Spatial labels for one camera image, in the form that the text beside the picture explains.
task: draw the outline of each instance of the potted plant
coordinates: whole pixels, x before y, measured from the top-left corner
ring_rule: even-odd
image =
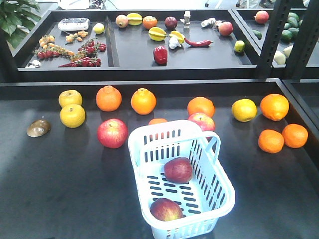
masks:
[[[41,19],[32,9],[40,11],[35,0],[0,0],[0,27],[13,48],[16,48],[27,35],[27,32],[18,26],[32,30],[35,22]]]

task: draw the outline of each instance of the display shelf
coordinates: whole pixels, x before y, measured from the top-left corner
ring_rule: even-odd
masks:
[[[102,112],[96,106],[96,93],[105,85],[122,93],[122,104],[114,112]],[[130,105],[140,87],[157,97],[155,110],[146,116],[136,114]],[[59,118],[58,96],[68,89],[82,94],[87,114],[84,124],[74,129],[66,128]],[[289,113],[281,121],[261,114],[259,103],[270,93],[283,94],[290,102]],[[119,149],[104,148],[97,140],[97,128],[110,118],[123,120],[129,132],[153,118],[186,119],[187,103],[196,96],[215,104],[219,161],[236,192],[233,210],[219,219],[213,232],[196,238],[316,238],[319,130],[285,85],[279,79],[162,79],[2,83],[1,239],[152,238],[141,214],[127,142]],[[250,122],[238,122],[232,116],[232,104],[242,98],[258,106],[258,115]],[[28,137],[27,127],[40,118],[51,122],[51,131]],[[277,154],[259,149],[262,130],[281,131],[288,123],[308,129],[303,148],[284,146]]]
[[[213,41],[209,47],[191,47],[183,43],[182,47],[168,51],[168,63],[159,66],[154,61],[153,50],[164,45],[168,49],[169,36],[164,41],[153,41],[148,36],[148,31],[142,26],[127,26],[118,28],[115,19],[118,15],[127,15],[137,12],[143,17],[155,16],[158,26],[167,34],[170,33],[164,26],[167,16],[175,16],[178,20],[176,30],[180,31],[192,41],[210,39]],[[134,11],[49,11],[47,15],[30,32],[18,49],[13,53],[18,66],[20,82],[56,82],[56,81],[87,81],[94,75],[95,81],[99,80],[177,80],[177,79],[229,79],[250,78],[256,68],[259,52],[257,45],[250,35],[239,27],[239,22],[230,10],[191,10],[191,25],[189,29],[183,28],[179,21],[183,18],[181,10],[134,10]],[[58,65],[68,60],[46,59],[42,61],[41,68],[28,69],[25,66],[33,59],[33,51],[39,48],[39,39],[46,34],[56,37],[56,44],[63,45],[66,33],[57,28],[61,19],[72,17],[86,17],[91,20],[88,29],[90,35],[86,39],[98,37],[107,43],[107,52],[99,53],[102,66],[98,68],[57,68]],[[202,28],[203,20],[214,17],[217,20],[230,21],[234,31],[228,37],[220,36],[212,27]],[[92,30],[97,22],[105,24],[105,33],[95,35]],[[240,39],[245,41],[245,54],[235,54],[235,42]],[[77,51],[81,43],[65,45],[65,48]]]
[[[254,16],[259,10],[265,10],[269,14],[269,20],[265,24],[258,24],[254,20]],[[290,12],[296,13],[300,19],[303,19],[304,15],[306,14],[307,9],[303,8],[293,8],[290,10]],[[268,30],[268,26],[273,14],[272,9],[233,9],[236,16],[238,16],[239,20],[242,22],[242,26],[244,29],[246,29],[254,42],[258,45],[259,49],[261,50],[264,44],[265,36]],[[258,39],[252,30],[257,30],[262,33],[262,39]],[[283,51],[286,47],[289,47],[294,44],[294,41],[291,42],[283,42],[280,40],[277,50]],[[319,44],[315,45],[315,48],[311,54],[311,57],[309,58],[309,61],[306,66],[306,70],[304,70],[303,77],[302,78],[316,78],[319,75],[319,64],[318,64],[318,58],[319,58]],[[275,61],[272,63],[273,70],[271,72],[271,76],[274,77],[280,77],[283,74],[283,71],[285,69],[286,65],[279,65]]]

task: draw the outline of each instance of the garlic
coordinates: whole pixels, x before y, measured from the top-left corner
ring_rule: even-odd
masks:
[[[170,48],[170,49],[175,49],[175,48],[177,48],[177,47],[181,47],[181,44],[178,42],[178,39],[177,39],[177,37],[171,37],[170,38],[170,40],[169,40],[169,42],[168,42],[168,47]]]

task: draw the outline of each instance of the plastic basket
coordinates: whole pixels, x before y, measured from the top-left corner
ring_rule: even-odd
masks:
[[[129,136],[141,211],[155,239],[186,239],[212,231],[235,204],[235,191],[218,160],[219,136],[189,120],[142,126]],[[164,165],[187,157],[193,177],[186,184],[166,181]],[[157,198],[169,198],[183,210],[181,219],[163,222],[150,212]]]

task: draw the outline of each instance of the lemon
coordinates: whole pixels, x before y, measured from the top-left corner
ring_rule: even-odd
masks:
[[[85,120],[85,111],[82,106],[69,104],[60,111],[61,122],[69,128],[77,128]]]
[[[240,122],[251,121],[257,115],[257,107],[250,99],[241,99],[233,103],[232,113]]]
[[[96,34],[101,34],[104,31],[104,25],[101,23],[97,23],[94,25],[93,30]]]

